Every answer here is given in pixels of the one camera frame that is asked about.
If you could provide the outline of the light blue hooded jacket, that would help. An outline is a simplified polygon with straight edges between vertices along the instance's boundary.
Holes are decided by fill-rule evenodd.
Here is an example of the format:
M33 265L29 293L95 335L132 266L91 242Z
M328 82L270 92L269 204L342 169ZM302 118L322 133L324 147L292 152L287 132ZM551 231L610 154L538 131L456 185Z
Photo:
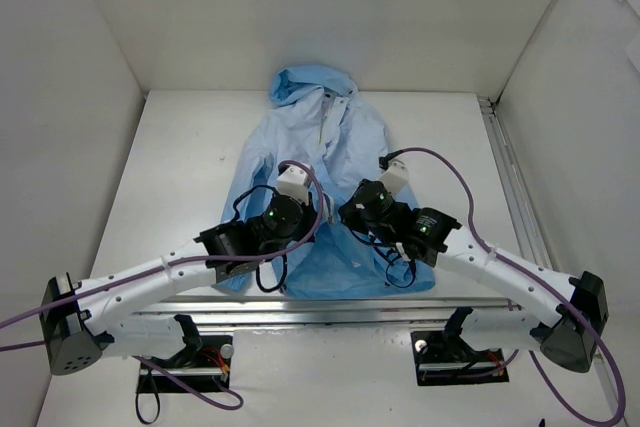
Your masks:
M363 245L340 221L338 209L363 179L380 175L388 153L385 121L348 74L323 65L286 67L271 82L272 110L243 145L222 218L262 213L278 165L297 160L313 167L326 198L315 240L271 263L294 298L352 299L424 292L436 284L431 267L398 259L388 249Z

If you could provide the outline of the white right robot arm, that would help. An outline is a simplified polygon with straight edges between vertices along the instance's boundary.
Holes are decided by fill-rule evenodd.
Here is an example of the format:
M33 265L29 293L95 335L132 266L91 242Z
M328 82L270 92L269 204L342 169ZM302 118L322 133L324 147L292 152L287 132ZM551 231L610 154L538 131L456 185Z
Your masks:
M403 259L462 275L523 307L522 313L500 315L457 309L442 335L449 356L464 359L503 344L538 350L572 372L589 371L594 338L608 320L604 282L597 275L585 271L574 277L484 248L455 218L398 202L380 181L363 180L339 215L350 230L373 235Z

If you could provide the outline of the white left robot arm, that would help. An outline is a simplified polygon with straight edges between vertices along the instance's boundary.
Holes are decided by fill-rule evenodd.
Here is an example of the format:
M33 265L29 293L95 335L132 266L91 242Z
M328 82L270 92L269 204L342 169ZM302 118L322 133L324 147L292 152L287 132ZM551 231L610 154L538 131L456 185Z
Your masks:
M49 369L70 375L102 357L143 356L191 365L202 339L188 315L143 317L141 311L179 293L256 271L292 242L310 241L313 200L273 194L264 212L200 232L182 249L96 279L51 278L39 322Z

